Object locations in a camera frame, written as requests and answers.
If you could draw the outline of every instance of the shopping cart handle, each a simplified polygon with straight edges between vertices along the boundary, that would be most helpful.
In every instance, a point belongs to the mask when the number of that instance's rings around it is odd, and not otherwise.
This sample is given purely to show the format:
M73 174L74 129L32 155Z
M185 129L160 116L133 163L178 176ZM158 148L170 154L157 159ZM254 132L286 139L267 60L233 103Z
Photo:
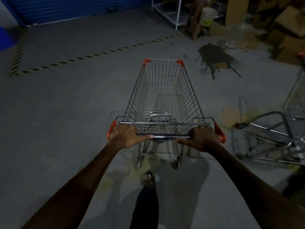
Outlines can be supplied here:
M112 133L112 131L113 131L115 126L116 126L116 120L112 121L112 124L111 124L111 126L110 126L110 128L108 130L108 133L107 133L107 140L110 139L110 134Z
M220 142L225 143L227 141L226 135L224 134L223 130L216 122L214 123L214 130L216 134L219 136Z

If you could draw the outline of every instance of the fingers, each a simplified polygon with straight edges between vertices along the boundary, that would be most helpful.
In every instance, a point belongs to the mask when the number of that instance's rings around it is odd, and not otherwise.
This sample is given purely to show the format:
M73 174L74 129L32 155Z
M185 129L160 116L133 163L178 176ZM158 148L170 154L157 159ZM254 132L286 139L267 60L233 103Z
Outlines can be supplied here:
M181 145L187 145L187 146L192 146L193 145L193 141L186 140L186 139L181 139L181 138L175 139L175 142L178 143L178 144L181 144Z
M154 135L145 135L145 136L137 136L137 143L140 143L142 141L153 139Z

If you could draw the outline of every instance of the gray floor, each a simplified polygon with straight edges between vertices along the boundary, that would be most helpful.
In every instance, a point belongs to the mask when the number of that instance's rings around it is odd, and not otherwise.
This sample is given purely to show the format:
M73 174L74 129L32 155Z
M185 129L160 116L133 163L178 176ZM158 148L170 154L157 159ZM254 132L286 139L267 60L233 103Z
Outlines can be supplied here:
M174 27L146 9L33 27L20 70L174 35ZM86 61L9 78L14 48L0 52L0 227L19 228L106 143L112 120L124 112L144 58L184 59L206 116L229 126L238 117L238 98L255 113L279 109L297 67L255 52L232 51L243 76L224 70L212 80L199 62L200 46L182 36ZM231 132L225 147L232 153ZM127 228L141 190L139 177L157 175L160 228L259 228L242 196L210 156L185 158L181 169L145 161L135 169L137 148L121 151L110 164L81 229ZM292 172L245 163L280 190Z

